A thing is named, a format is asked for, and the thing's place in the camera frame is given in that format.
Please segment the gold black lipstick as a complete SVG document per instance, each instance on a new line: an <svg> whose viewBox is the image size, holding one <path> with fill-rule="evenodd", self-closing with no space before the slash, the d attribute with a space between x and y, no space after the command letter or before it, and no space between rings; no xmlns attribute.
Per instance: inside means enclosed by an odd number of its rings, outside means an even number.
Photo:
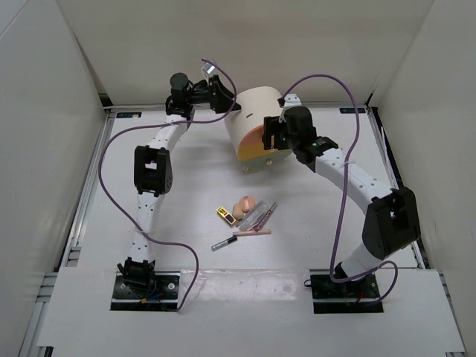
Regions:
<svg viewBox="0 0 476 357"><path fill-rule="evenodd" d="M225 208L219 207L216 210L217 214L222 217L230 226L234 226L237 223L237 219Z"/></svg>

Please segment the pink top drawer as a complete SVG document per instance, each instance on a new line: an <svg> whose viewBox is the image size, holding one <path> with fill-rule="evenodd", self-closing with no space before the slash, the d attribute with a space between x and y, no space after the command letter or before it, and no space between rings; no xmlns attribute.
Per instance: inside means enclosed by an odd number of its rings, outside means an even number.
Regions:
<svg viewBox="0 0 476 357"><path fill-rule="evenodd" d="M264 134L264 125L259 125L254 127L253 129L249 130L241 139L239 146L240 147L247 147L247 146L258 146L263 149L263 134Z"/></svg>

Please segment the clear plastic tube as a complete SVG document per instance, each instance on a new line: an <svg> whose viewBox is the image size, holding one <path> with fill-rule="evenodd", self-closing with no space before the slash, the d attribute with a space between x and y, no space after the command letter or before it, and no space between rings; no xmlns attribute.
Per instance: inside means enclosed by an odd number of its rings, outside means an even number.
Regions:
<svg viewBox="0 0 476 357"><path fill-rule="evenodd" d="M256 205L247 212L241 219L238 228L241 231L248 231L260 222L262 216L268 211L268 205L263 201L259 201Z"/></svg>

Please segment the yellow drawer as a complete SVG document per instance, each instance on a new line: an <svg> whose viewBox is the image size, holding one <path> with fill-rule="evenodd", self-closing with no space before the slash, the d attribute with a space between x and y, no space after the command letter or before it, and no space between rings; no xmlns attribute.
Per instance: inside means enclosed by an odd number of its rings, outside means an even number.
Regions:
<svg viewBox="0 0 476 357"><path fill-rule="evenodd" d="M240 161L250 161L275 153L276 150L264 149L262 144L247 144L238 147L237 158Z"/></svg>

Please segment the silver black mascara tube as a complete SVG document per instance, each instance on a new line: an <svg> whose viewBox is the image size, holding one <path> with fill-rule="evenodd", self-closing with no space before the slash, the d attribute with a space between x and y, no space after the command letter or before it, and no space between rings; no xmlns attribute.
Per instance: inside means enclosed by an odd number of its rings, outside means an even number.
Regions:
<svg viewBox="0 0 476 357"><path fill-rule="evenodd" d="M222 249L222 248L224 248L224 247L226 247L230 244L235 243L237 240L238 240L237 236L232 236L230 238L224 239L223 241L218 242L215 245L212 245L211 246L211 251L218 251L219 249Z"/></svg>

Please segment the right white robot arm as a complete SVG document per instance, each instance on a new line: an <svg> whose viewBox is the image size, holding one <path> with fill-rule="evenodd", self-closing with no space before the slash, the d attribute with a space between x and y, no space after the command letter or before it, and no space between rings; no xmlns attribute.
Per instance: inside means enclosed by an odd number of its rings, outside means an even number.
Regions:
<svg viewBox="0 0 476 357"><path fill-rule="evenodd" d="M265 149L290 149L300 163L341 189L341 211L348 199L362 210L360 245L341 262L331 255L329 275L340 296L353 296L361 288L361 279L421 237L414 192L383 184L345 158L336 142L318 135L305 106L288 107L279 116L264 118L262 142Z"/></svg>

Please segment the cream drawer organizer box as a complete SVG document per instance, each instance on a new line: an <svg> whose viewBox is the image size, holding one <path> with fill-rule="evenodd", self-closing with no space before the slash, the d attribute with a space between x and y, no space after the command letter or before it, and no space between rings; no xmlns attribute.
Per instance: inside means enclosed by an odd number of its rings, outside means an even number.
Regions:
<svg viewBox="0 0 476 357"><path fill-rule="evenodd" d="M264 117L280 115L282 109L277 102L279 97L281 97L281 93L269 86L256 87L237 95L237 102L241 105L242 109L237 112L231 112L225 118L225 127L236 156L239 143L249 130L261 124L263 125ZM276 150L277 153L250 161L240 161L237 159L244 171L259 170L284 161L292 153L289 149L271 150Z"/></svg>

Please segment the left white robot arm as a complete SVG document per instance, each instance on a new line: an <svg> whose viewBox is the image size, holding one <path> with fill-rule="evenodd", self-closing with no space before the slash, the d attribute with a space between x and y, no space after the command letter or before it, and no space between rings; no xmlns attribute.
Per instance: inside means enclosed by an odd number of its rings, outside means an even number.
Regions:
<svg viewBox="0 0 476 357"><path fill-rule="evenodd" d="M170 153L193 120L195 106L208 104L217 114L237 111L241 106L234 102L235 94L228 90L217 74L207 74L195 84L186 74L176 73L170 78L171 95L166 101L166 126L155 137L134 152L134 186L138 192L138 226L129 255L118 268L123 284L140 297L152 295L156 289L155 261L149 252L150 234L158 216L164 195L170 192L173 171Z"/></svg>

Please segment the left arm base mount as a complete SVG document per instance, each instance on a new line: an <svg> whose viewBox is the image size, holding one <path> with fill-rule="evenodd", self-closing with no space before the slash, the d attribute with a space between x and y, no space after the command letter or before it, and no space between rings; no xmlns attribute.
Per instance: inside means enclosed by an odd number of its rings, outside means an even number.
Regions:
<svg viewBox="0 0 476 357"><path fill-rule="evenodd" d="M179 304L179 271L156 271L155 261L118 264L110 309L124 312L174 312Z"/></svg>

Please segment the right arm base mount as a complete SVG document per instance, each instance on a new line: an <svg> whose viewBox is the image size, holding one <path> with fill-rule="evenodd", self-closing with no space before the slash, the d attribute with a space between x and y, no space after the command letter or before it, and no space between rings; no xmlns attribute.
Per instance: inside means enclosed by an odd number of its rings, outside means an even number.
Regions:
<svg viewBox="0 0 476 357"><path fill-rule="evenodd" d="M303 284L311 289L313 311L317 315L384 312L375 274L360 280L336 283L328 273L315 271Z"/></svg>

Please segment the pink pencil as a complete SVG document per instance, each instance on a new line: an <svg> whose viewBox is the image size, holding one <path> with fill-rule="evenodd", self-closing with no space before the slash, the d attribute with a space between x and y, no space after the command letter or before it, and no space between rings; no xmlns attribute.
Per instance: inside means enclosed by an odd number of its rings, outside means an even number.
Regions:
<svg viewBox="0 0 476 357"><path fill-rule="evenodd" d="M232 233L234 237L253 237L253 236L262 236L262 235L269 235L271 234L271 229L264 229L264 230L250 230L250 231L235 231Z"/></svg>

